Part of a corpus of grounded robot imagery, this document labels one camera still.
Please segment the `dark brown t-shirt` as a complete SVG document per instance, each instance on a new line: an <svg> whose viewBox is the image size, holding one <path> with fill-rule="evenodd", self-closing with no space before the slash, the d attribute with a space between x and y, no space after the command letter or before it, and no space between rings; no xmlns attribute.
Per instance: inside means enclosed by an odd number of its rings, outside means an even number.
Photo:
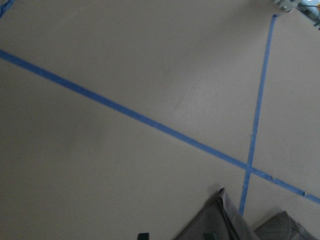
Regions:
<svg viewBox="0 0 320 240"><path fill-rule="evenodd" d="M300 223L282 211L253 230L224 188L203 205L177 234L176 240L315 240Z"/></svg>

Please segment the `long blue tape strip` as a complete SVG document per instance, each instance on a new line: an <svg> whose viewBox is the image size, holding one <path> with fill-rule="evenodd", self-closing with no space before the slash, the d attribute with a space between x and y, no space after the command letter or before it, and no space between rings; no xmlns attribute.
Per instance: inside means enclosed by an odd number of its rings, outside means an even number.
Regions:
<svg viewBox="0 0 320 240"><path fill-rule="evenodd" d="M7 61L17 67L20 67L24 70L27 70L35 75L38 75L44 79L47 79L57 85L60 85L64 88L67 88L69 89L70 91L72 92L75 92L79 95L82 95L94 102L97 102L99 104L102 104L108 108L111 108L112 110L115 110L123 115L126 115L138 122L141 122L145 125L148 125L154 129L157 129L167 135L170 135L172 136L173 138L176 138L186 144L189 144L203 152L206 152L214 157L217 157L229 164L232 164L238 168L241 168L243 170L247 169L247 164L238 160L238 159L235 159L219 150L216 150L208 145L205 145L205 144L202 144L198 141L196 141L195 139L185 135L185 134L182 134L181 132L178 132L166 125L163 125L161 124L160 122L158 121L155 121L151 118L148 118L134 110L131 110L121 104L118 104L100 94L97 94L87 88L84 88L76 83L73 83L72 81L69 81L63 77L60 77L50 71L47 71L45 70L44 68L41 68L37 65L34 65L28 61L25 61L15 55L12 55L4 50L1 50L0 51L0 58L4 61Z"/></svg>

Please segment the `crossing blue tape strip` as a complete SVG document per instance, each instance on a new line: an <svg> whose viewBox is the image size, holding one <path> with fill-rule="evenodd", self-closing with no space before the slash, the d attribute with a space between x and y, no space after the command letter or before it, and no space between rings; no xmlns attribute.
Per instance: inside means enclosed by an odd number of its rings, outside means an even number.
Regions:
<svg viewBox="0 0 320 240"><path fill-rule="evenodd" d="M245 212L246 199L248 195L250 178L251 178L252 169L253 169L253 161L254 161L254 155L255 155L257 134L258 134L258 128L259 128L260 114L261 114L261 108L262 108L262 102L263 102L263 94L264 94L264 87L265 87L267 69L269 64L272 38L273 38L276 20L279 16L280 16L279 14L272 15L269 28L268 28L267 40L266 40L266 45L264 50L264 56L263 56L263 62L262 62L261 74L260 74L260 80L259 80L259 86L258 86L258 93L256 98L256 104L255 104L255 112L254 112L254 119L252 124L250 145L248 150L247 167L245 169L245 175L243 179L242 191L241 191L240 202L239 202L238 211L241 215L243 215Z"/></svg>

